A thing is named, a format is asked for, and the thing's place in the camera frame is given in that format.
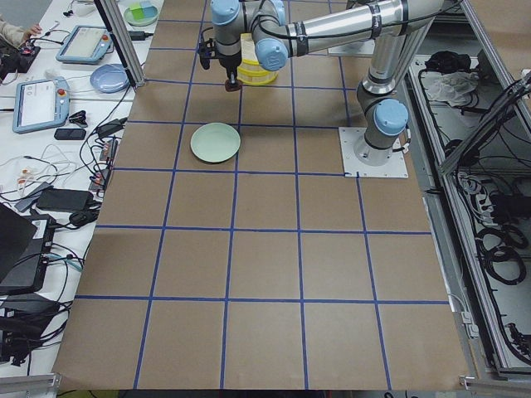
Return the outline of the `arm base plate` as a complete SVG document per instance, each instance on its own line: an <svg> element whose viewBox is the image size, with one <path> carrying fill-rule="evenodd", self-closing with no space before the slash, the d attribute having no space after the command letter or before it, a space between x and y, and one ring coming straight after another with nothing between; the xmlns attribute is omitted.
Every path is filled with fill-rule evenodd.
<svg viewBox="0 0 531 398"><path fill-rule="evenodd" d="M365 141L365 128L339 128L345 177L408 178L400 138L388 149L375 149Z"/></svg>

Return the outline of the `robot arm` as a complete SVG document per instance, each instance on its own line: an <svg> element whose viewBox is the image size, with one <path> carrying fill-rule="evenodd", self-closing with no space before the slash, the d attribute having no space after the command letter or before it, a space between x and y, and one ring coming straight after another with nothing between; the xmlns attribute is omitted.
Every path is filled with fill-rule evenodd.
<svg viewBox="0 0 531 398"><path fill-rule="evenodd" d="M441 1L353 2L342 12L288 23L281 1L212 1L214 36L201 39L197 53L205 70L217 59L227 73L226 90L235 91L241 88L237 68L244 33L251 35L259 65L268 71L278 71L291 57L373 41L368 73L357 93L367 127L354 145L354 154L362 163L382 166L409 118L406 106L392 92L442 5Z"/></svg>

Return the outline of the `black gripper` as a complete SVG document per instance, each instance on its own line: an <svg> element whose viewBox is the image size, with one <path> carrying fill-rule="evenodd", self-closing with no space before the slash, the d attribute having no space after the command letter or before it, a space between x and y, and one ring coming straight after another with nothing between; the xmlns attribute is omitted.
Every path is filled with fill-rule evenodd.
<svg viewBox="0 0 531 398"><path fill-rule="evenodd" d="M241 54L236 53L235 55L220 55L219 56L220 65L226 70L227 73L227 87L232 87L232 81L235 83L236 88L241 88L241 81L237 75L237 68L241 64Z"/></svg>

